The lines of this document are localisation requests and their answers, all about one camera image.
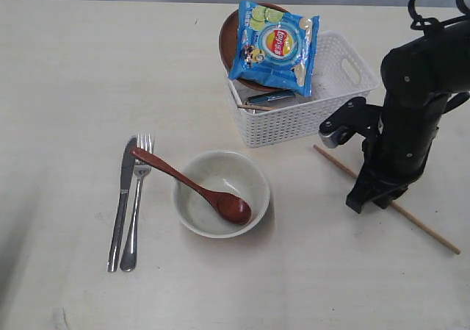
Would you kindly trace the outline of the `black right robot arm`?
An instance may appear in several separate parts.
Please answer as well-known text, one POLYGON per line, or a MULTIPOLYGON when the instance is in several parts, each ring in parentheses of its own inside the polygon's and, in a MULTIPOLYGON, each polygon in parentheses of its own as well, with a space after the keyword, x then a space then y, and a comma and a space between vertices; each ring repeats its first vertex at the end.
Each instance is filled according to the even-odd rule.
POLYGON ((441 116, 469 91, 469 22, 392 49, 380 68, 386 96, 373 119, 351 118, 363 135, 364 163, 346 204, 386 208, 424 172, 441 116))

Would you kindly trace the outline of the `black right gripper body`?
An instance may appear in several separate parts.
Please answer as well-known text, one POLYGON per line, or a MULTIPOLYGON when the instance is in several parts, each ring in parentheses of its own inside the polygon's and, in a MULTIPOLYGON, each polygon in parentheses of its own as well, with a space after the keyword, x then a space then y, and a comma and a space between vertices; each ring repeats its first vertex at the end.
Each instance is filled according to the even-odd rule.
POLYGON ((346 205, 360 214, 366 204, 372 202, 381 209, 391 205, 391 202, 401 197, 410 184, 422 176, 422 167, 404 176, 394 176, 391 173, 380 172, 370 164, 364 163, 355 180, 352 190, 346 197, 346 205))

